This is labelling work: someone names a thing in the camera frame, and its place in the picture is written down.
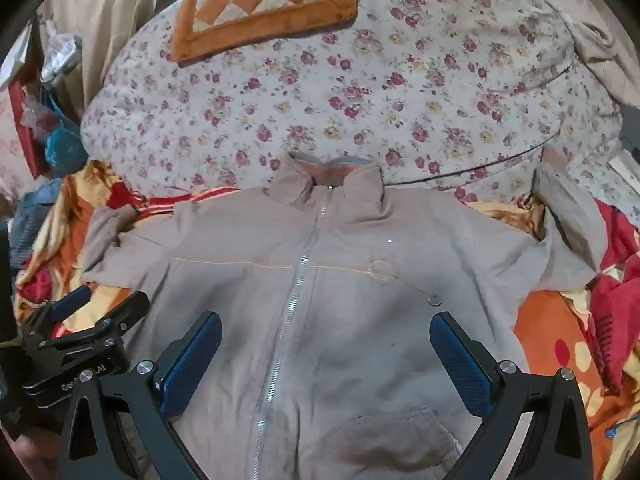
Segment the blue grey clothes pile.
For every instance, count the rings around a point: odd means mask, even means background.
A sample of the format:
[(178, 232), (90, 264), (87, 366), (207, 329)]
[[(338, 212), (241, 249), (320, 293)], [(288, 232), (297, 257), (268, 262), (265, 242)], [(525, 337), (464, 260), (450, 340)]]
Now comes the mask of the blue grey clothes pile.
[(62, 180), (44, 182), (40, 188), (26, 193), (18, 203), (9, 230), (10, 266), (21, 270), (32, 253), (32, 245), (50, 209), (58, 199)]

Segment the teal plastic bag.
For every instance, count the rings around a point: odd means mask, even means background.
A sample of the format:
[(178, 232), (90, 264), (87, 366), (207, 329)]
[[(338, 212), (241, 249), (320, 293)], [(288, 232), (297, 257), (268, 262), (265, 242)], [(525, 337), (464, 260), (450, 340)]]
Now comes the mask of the teal plastic bag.
[(49, 91), (42, 96), (44, 105), (58, 118), (58, 125), (44, 144), (44, 158), (52, 174), (62, 178), (84, 168), (88, 153), (82, 144), (79, 126), (64, 114), (55, 96)]

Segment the floral quilt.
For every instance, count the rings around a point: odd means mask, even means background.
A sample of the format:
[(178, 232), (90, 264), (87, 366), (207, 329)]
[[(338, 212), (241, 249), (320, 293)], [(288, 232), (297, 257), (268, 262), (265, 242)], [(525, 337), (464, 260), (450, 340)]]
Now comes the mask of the floral quilt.
[(181, 65), (168, 8), (119, 52), (81, 123), (147, 196), (270, 181), (288, 152), (376, 160), (388, 184), (515, 203), (552, 148), (639, 215), (612, 168), (639, 63), (601, 0), (359, 0), (352, 23)]

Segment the orange checkered cushion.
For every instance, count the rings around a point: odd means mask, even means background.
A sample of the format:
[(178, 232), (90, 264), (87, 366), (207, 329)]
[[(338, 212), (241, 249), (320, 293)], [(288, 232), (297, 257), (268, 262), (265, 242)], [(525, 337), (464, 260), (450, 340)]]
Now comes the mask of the orange checkered cushion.
[(244, 44), (352, 20), (358, 0), (182, 0), (171, 57), (178, 63)]

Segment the red board by wall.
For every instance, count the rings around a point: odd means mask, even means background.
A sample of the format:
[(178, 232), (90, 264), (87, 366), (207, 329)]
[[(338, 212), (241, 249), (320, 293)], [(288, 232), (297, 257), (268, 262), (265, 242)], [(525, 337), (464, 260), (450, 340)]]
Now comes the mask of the red board by wall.
[(44, 149), (32, 137), (32, 128), (23, 124), (26, 117), (24, 105), (26, 104), (27, 93), (23, 89), (18, 79), (13, 79), (9, 85), (9, 97), (11, 110), (14, 116), (15, 129), (27, 167), (34, 178), (50, 176), (50, 167), (44, 158)]

